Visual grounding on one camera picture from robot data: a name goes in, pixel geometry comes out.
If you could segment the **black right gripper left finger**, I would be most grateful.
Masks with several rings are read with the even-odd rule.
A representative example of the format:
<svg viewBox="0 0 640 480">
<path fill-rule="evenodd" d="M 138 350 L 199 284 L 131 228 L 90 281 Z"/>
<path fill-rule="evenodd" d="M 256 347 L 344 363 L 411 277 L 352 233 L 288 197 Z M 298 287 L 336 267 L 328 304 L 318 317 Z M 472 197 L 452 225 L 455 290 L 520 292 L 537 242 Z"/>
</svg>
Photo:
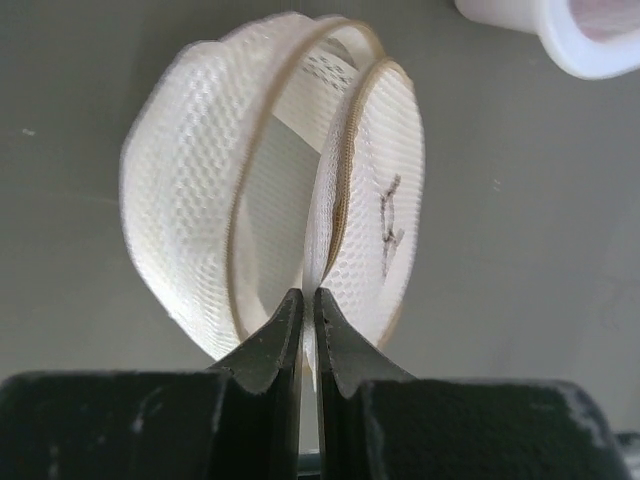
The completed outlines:
<svg viewBox="0 0 640 480">
<path fill-rule="evenodd" d="M 214 365 L 30 371 L 1 385 L 5 479 L 293 479 L 302 294 Z"/>
</svg>

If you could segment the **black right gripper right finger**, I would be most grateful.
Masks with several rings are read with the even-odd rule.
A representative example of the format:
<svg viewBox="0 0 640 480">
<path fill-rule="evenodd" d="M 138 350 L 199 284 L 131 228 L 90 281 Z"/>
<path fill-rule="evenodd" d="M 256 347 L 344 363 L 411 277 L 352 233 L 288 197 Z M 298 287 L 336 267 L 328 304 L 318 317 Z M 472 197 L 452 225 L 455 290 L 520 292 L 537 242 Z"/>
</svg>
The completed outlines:
<svg viewBox="0 0 640 480">
<path fill-rule="evenodd" d="M 419 379 L 313 303 L 325 479 L 621 479 L 602 411 L 558 380 Z"/>
</svg>

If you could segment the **white mesh laundry bag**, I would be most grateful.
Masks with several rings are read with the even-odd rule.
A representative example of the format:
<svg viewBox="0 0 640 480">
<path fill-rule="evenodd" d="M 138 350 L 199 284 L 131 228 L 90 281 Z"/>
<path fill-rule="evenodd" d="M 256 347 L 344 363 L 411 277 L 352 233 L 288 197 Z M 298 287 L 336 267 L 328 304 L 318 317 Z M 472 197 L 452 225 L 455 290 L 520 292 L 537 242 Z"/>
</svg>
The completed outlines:
<svg viewBox="0 0 640 480">
<path fill-rule="evenodd" d="M 213 360 L 284 294 L 330 292 L 371 345 L 412 275 L 426 170 L 413 79 L 365 22 L 284 12 L 187 45 L 120 156 L 130 259 Z"/>
</svg>

